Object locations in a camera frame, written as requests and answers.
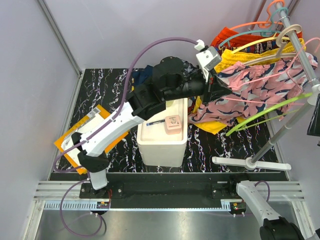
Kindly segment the teal hanger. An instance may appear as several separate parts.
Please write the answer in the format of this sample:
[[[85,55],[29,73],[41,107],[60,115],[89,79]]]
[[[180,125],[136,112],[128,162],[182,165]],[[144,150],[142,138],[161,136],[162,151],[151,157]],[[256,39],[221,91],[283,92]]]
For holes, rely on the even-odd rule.
[[[280,32],[277,30],[278,26],[282,26],[283,24],[280,23],[279,21],[274,21],[271,24],[271,26],[268,26],[266,28],[262,28],[261,26],[259,27],[258,25],[256,25],[254,27],[253,30],[249,30],[248,26],[245,27],[241,27],[241,28],[237,28],[233,31],[238,32],[238,34],[227,38],[226,40],[224,40],[222,43],[219,44],[220,47],[222,47],[225,43],[229,43],[229,41],[235,37],[239,37],[241,35],[245,35],[245,34],[249,34],[249,35],[260,35],[263,38],[268,38],[268,37],[272,37],[274,35],[278,35]]]

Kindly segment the orange hanger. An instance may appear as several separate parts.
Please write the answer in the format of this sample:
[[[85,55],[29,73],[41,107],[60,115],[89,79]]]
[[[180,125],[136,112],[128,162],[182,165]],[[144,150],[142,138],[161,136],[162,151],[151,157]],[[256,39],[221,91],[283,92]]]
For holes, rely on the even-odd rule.
[[[233,27],[230,28],[230,30],[235,30],[235,29],[238,29],[238,28],[248,27],[248,29],[251,31],[251,30],[254,29],[254,27],[256,25],[258,25],[259,27],[262,27],[262,28],[270,27],[271,24],[274,23],[274,21],[271,20],[271,16],[272,16],[271,7],[276,5],[277,3],[280,3],[280,5],[282,7],[284,7],[286,5],[286,2],[284,0],[273,0],[266,8],[267,19],[264,20],[264,21],[259,21],[259,17],[261,15],[262,10],[264,9],[266,3],[267,3],[266,0],[262,0],[260,2],[258,10],[257,10],[257,12],[256,12],[256,14],[255,14],[255,16],[253,18],[253,21],[233,26]]]

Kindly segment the dark red patterned shorts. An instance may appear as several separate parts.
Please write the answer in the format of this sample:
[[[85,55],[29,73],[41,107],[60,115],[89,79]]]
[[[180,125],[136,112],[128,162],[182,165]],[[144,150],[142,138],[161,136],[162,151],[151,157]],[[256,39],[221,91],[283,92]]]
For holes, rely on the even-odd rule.
[[[262,42],[235,53],[236,56],[234,57],[231,56],[231,52],[239,47],[227,48],[223,46],[218,46],[215,48],[222,57],[222,62],[219,63],[218,66],[215,68],[215,71],[219,73],[222,70],[234,65],[236,62],[245,63],[253,59],[260,58],[262,56],[272,55],[272,50],[277,49],[278,46],[276,44],[276,41],[274,40]]]

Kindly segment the orange red shorts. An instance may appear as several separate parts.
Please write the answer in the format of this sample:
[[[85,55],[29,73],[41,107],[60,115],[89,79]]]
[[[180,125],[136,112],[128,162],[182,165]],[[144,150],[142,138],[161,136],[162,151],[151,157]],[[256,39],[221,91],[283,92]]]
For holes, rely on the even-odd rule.
[[[221,32],[213,39],[213,41],[211,42],[211,46],[218,47],[223,41],[237,34],[238,32],[231,30],[228,27],[224,27]],[[237,48],[244,46],[245,44],[261,40],[263,38],[264,37],[260,35],[244,34],[231,39],[229,43],[226,42],[223,47],[227,47],[229,49]]]

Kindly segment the beige hanger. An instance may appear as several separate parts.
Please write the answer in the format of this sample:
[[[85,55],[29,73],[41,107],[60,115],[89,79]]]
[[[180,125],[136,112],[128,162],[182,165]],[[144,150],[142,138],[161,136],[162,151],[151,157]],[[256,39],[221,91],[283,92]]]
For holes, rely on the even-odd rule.
[[[302,31],[302,27],[299,24],[293,24],[293,25],[290,25],[289,27],[286,27],[284,30],[280,32],[280,34],[277,37],[275,37],[276,45],[278,46],[277,52],[275,54],[263,56],[251,61],[247,61],[244,64],[249,66],[249,65],[254,65],[261,62],[269,61],[272,59],[293,58],[296,55],[295,53],[293,52],[283,53],[283,49],[286,47],[286,44],[287,44],[283,40],[286,38],[285,37],[286,35],[288,36],[292,32],[300,33],[301,31]]]

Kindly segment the pink white patterned shorts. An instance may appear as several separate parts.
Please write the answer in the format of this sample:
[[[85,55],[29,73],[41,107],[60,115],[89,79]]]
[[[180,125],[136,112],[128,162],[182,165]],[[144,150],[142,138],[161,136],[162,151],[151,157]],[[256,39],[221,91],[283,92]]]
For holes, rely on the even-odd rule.
[[[299,59],[284,58],[267,65],[246,66],[242,62],[224,69],[218,77],[232,88],[229,95],[201,104],[188,116],[191,124],[222,123],[247,119],[274,104],[300,95],[308,83]]]

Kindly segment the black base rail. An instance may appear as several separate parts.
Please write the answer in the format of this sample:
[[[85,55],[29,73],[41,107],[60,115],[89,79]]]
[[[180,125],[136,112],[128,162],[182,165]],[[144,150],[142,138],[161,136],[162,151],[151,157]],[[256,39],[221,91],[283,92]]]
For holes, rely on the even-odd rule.
[[[91,183],[80,184],[80,198],[132,200],[138,198],[213,200],[222,192],[232,197],[236,184],[249,180],[247,173],[108,173],[107,185],[95,190]]]

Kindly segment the yellow shorts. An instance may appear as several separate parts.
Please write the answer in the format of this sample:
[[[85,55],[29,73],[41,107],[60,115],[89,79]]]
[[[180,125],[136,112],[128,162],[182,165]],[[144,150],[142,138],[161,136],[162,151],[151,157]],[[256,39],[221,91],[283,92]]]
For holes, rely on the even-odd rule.
[[[278,52],[278,49],[271,49],[267,50],[263,53],[251,53],[251,52],[242,52],[238,51],[233,53],[232,50],[230,49],[225,49],[224,52],[222,53],[222,61],[219,63],[214,69],[217,73],[220,73],[221,71],[227,69],[228,67],[233,66],[237,62],[241,62],[242,64],[245,64],[247,62],[252,62],[252,61],[258,61],[255,63],[249,63],[249,66],[254,66],[254,65],[269,65],[276,63],[279,61],[281,58],[275,58],[274,55]],[[285,44],[283,50],[281,51],[281,54],[293,54],[296,55],[295,49],[292,45],[291,42],[288,42]],[[192,111],[190,111],[190,114],[195,114],[198,110],[198,108],[202,104],[201,98],[198,96],[197,98],[192,97],[193,100],[192,103]],[[204,122],[204,123],[193,123],[195,126],[197,126],[199,129],[211,133],[213,135],[217,134],[221,130],[227,127],[226,124],[218,122],[218,121],[209,121],[209,122]]]

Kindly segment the green hanger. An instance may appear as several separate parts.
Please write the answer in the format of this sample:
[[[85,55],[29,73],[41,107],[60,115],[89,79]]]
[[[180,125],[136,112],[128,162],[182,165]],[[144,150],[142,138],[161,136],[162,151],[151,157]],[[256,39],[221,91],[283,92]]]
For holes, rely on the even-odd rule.
[[[259,122],[259,123],[256,123],[256,124],[252,124],[252,125],[250,125],[250,126],[247,126],[248,123],[254,121],[255,119],[257,119],[257,118],[259,118],[259,117],[261,117],[261,116],[263,116],[263,115],[265,115],[265,114],[268,114],[269,112],[275,111],[276,109],[281,108],[281,107],[283,107],[283,106],[285,106],[285,105],[291,104],[291,103],[293,103],[293,102],[295,102],[295,101],[298,101],[298,100],[301,100],[301,99],[309,98],[309,97],[311,97],[311,96],[312,96],[312,93],[311,93],[311,92],[309,92],[309,93],[304,93],[304,94],[300,94],[300,95],[298,95],[298,96],[296,96],[296,97],[290,98],[290,99],[288,99],[288,100],[285,100],[285,101],[283,101],[283,102],[280,102],[280,103],[278,103],[278,104],[275,104],[275,105],[267,108],[266,110],[263,110],[263,111],[257,113],[256,115],[251,116],[251,117],[247,118],[246,120],[244,120],[243,122],[237,124],[236,126],[234,126],[233,128],[231,128],[225,135],[226,135],[226,136],[230,136],[233,132],[239,132],[239,131],[245,130],[245,129],[247,129],[247,128],[250,128],[250,127],[259,125],[260,123],[265,123],[265,122],[267,122],[268,120],[264,120],[264,121],[261,121],[261,122]]]

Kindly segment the blue pen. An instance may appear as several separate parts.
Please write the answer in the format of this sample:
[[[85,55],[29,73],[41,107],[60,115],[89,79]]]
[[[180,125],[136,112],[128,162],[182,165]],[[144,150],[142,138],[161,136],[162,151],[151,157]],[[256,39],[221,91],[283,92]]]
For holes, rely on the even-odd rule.
[[[152,126],[152,125],[156,125],[156,124],[160,124],[160,123],[164,123],[165,119],[161,119],[161,120],[157,120],[157,121],[153,121],[153,122],[148,122],[146,123],[146,126]]]

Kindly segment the navy blue shorts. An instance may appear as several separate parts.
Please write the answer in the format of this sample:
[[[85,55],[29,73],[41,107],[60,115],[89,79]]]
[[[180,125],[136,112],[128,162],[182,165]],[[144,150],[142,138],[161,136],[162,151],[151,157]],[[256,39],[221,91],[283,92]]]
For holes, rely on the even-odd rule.
[[[131,75],[133,78],[132,85],[136,87],[143,84],[148,78],[150,78],[153,75],[153,68],[153,66],[147,65],[143,69],[134,71]]]

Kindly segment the dark leaf-pattern shorts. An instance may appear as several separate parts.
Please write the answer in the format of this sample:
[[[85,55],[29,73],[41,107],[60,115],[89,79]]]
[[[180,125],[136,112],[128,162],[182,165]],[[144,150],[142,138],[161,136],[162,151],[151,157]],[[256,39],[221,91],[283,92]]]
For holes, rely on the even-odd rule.
[[[197,67],[193,66],[190,62],[183,59],[181,61],[183,63],[183,74],[185,76],[189,76],[198,70]]]

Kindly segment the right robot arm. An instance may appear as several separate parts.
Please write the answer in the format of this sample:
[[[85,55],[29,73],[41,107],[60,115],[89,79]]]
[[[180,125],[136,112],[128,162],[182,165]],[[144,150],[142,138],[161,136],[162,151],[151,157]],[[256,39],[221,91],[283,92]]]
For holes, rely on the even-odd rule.
[[[266,184],[267,198],[257,190],[260,183]],[[254,183],[248,175],[243,174],[231,179],[227,185],[228,195],[232,198],[241,198],[250,208],[259,223],[259,235],[262,240],[303,240],[301,230],[292,222],[286,220],[270,205],[271,188],[267,181],[259,180]]]

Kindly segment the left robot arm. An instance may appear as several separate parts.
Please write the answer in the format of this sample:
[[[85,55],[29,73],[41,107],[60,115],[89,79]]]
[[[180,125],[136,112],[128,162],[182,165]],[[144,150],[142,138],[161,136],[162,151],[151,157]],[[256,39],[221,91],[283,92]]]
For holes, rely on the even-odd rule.
[[[103,122],[85,133],[72,134],[72,143],[79,150],[79,163],[88,172],[90,192],[95,197],[103,198],[108,193],[106,168],[110,162],[105,148],[124,132],[164,111],[167,101],[203,96],[203,103],[208,103],[212,93],[218,96],[231,93],[214,69],[222,61],[221,56],[210,56],[206,51],[196,57],[199,64],[190,76],[184,74],[182,59],[163,58],[152,68],[152,75],[135,86]]]

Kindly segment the pink hanger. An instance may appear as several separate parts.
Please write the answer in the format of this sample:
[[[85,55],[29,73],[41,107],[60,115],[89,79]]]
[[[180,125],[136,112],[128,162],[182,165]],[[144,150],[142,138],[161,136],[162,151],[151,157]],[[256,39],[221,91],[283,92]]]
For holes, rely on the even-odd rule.
[[[303,67],[303,69],[305,71],[305,74],[306,74],[310,84],[313,85],[313,86],[319,84],[320,80],[319,80],[318,77],[316,77],[312,66],[309,69],[309,65],[308,65],[309,64],[309,59],[306,56],[304,48],[308,43],[310,43],[310,42],[312,42],[314,40],[320,41],[320,38],[319,37],[313,37],[313,38],[307,40],[298,50],[295,49],[294,50],[295,51],[294,52],[295,56],[293,57],[293,60],[291,62],[293,64],[294,61],[296,60],[296,58],[299,58],[299,61],[300,61],[301,65],[302,65],[302,67]]]
[[[275,63],[248,66],[236,62],[220,73],[234,94],[246,101],[279,103],[303,92],[308,82],[299,59],[283,58]]]

